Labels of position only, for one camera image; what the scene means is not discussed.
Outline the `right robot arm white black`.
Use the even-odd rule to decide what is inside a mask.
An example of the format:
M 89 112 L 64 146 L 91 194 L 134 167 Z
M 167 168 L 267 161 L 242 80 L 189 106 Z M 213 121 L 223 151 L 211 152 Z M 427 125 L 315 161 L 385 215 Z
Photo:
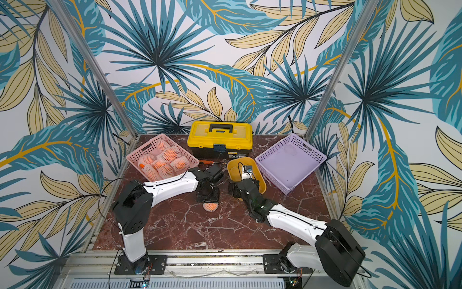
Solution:
M 366 254 L 350 231 L 339 220 L 314 220 L 295 213 L 259 192 L 254 179 L 231 182 L 229 194 L 244 202 L 249 216 L 257 223 L 286 231 L 308 243 L 288 243 L 280 252 L 281 268 L 322 269 L 337 284 L 349 287 L 358 274 Z

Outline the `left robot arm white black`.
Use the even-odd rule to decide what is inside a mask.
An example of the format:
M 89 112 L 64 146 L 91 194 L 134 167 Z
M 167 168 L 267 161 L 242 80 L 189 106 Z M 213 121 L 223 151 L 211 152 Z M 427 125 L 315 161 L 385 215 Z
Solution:
M 223 177 L 221 167 L 214 164 L 207 169 L 190 168 L 178 176 L 160 181 L 143 184 L 131 181 L 126 185 L 112 206 L 123 240 L 120 261 L 131 266 L 134 273 L 143 273 L 149 267 L 143 230 L 152 207 L 184 193 L 195 193 L 196 201 L 205 207 L 218 205 L 218 184 Z

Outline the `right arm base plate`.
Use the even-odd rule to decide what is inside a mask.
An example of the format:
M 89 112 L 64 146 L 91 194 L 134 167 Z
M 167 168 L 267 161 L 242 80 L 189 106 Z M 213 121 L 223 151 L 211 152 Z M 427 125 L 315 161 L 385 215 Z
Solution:
M 292 274 L 314 271 L 312 260 L 303 255 L 264 254 L 263 268 L 266 274 Z

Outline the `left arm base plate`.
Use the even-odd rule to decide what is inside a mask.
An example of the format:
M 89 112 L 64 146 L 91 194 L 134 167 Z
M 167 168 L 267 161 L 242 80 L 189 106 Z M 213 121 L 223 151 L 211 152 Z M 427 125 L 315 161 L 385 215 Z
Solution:
M 163 275 L 166 269 L 167 255 L 142 256 L 138 261 L 130 262 L 125 254 L 118 257 L 115 275 Z

